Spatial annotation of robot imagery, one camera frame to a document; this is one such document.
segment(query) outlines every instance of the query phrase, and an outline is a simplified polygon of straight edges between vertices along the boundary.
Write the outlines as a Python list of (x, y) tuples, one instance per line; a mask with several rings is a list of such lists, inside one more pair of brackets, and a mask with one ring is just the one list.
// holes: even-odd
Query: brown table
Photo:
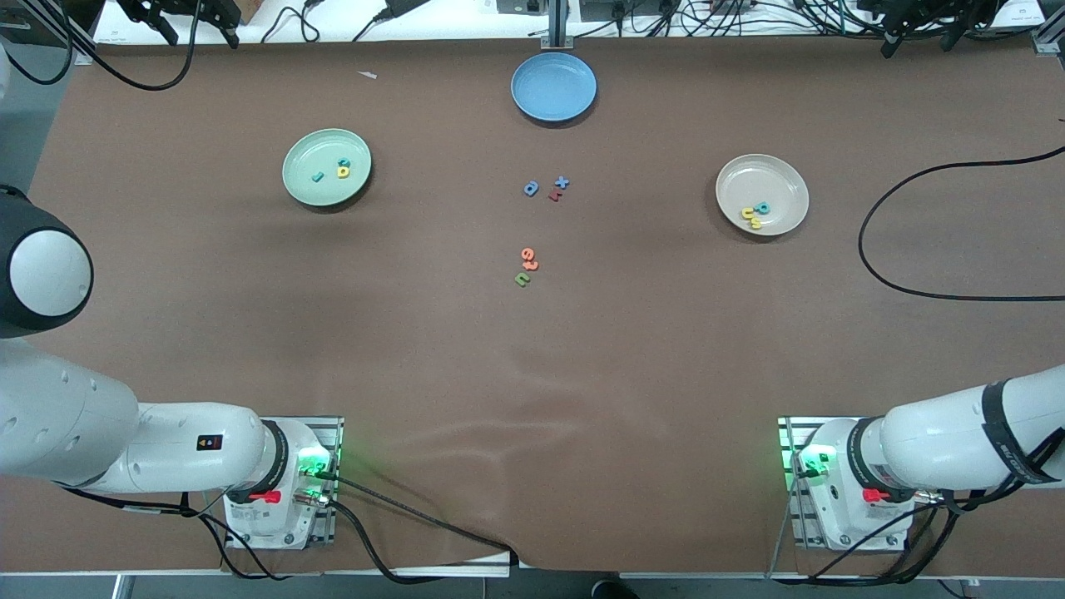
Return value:
[[(600, 96), (568, 129), (511, 103), (527, 42), (204, 51), (158, 95), (81, 68), (32, 197), (82, 237), (97, 284), (35, 342), (144, 401), (343, 415), (346, 473), (534, 566), (764, 571), (779, 416), (882, 414), (1065, 356), (1063, 306), (910, 297), (855, 252), (902, 177), (1060, 145), (1060, 65), (1022, 42), (876, 49), (584, 41)], [(114, 62), (163, 80), (178, 60)], [(278, 176), (323, 127), (357, 131), (375, 160), (368, 192), (332, 214)], [(805, 177), (797, 231), (759, 243), (722, 218), (717, 172), (746, 152)], [(915, 286), (1061, 293), (1062, 166), (922, 180), (878, 216), (870, 255)], [(522, 194), (558, 175), (560, 203)], [(523, 290), (524, 246), (541, 269)], [(1065, 576), (1062, 499), (1027, 491), (965, 518), (929, 572)], [(390, 564), (488, 552), (349, 501)], [(0, 505), (5, 570), (217, 565), (193, 522), (24, 481), (4, 480)], [(808, 571), (824, 557), (810, 553), (780, 567)], [(268, 562), (368, 567), (345, 525), (330, 549)]]

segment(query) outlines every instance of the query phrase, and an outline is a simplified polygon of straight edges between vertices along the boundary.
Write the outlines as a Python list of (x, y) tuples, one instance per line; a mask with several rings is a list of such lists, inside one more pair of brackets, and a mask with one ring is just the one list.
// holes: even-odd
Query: green plate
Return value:
[[(351, 161), (346, 179), (337, 176), (338, 162)], [(281, 180), (292, 197), (308, 206), (334, 206), (351, 197), (370, 178), (370, 146), (344, 129), (322, 129), (296, 142), (284, 157)], [(315, 182), (316, 173), (325, 176)]]

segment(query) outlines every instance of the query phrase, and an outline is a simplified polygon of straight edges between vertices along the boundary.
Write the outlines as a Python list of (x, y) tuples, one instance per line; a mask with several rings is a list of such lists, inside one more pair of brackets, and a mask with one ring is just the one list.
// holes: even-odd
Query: white plate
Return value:
[[(749, 153), (734, 159), (718, 175), (718, 206), (725, 218), (756, 236), (779, 236), (799, 226), (809, 210), (806, 182), (790, 164), (764, 153)], [(755, 216), (761, 228), (754, 230), (740, 212), (763, 201), (769, 214)]]

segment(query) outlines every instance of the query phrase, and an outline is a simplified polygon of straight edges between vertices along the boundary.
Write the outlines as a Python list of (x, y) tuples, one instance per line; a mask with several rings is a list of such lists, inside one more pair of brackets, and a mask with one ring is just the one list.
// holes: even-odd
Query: plate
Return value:
[[(338, 162), (351, 161), (346, 179), (337, 176)], [(284, 157), (281, 180), (292, 197), (308, 206), (335, 206), (362, 189), (370, 179), (370, 146), (345, 129), (322, 129), (296, 142)], [(315, 174), (325, 176), (315, 182)]]
[(574, 118), (595, 99), (595, 74), (585, 61), (563, 52), (541, 52), (523, 62), (510, 80), (522, 112), (547, 123)]
[[(809, 191), (799, 172), (764, 153), (749, 153), (725, 164), (718, 174), (717, 194), (725, 218), (756, 236), (786, 233), (798, 227), (809, 210)], [(769, 213), (755, 213), (761, 228), (754, 230), (740, 212), (763, 201), (769, 205)]]

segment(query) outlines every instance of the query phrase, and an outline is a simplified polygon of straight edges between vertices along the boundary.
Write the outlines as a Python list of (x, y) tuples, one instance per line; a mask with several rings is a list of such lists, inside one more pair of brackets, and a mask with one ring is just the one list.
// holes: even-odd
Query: gray floor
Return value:
[[(54, 48), (11, 48), (27, 69), (38, 77), (55, 72), (64, 54)], [(92, 66), (75, 68), (96, 68)], [(29, 189), (66, 81), (39, 87), (12, 74), (7, 95), (0, 101), (0, 182)], [(379, 577), (300, 577), (284, 582), (242, 581), (228, 576), (140, 577), (135, 599), (577, 599), (588, 597), (595, 572), (552, 572), (514, 568), (509, 579), (459, 579), (410, 587)], [(111, 597), (113, 577), (2, 577), (0, 599), (105, 599)], [(949, 599), (931, 581), (906, 586), (871, 589), (789, 587), (766, 581), (744, 580), (636, 580), (629, 582), (643, 599), (739, 598), (757, 599)], [(980, 596), (990, 599), (1065, 599), (1062, 582), (983, 581)]]

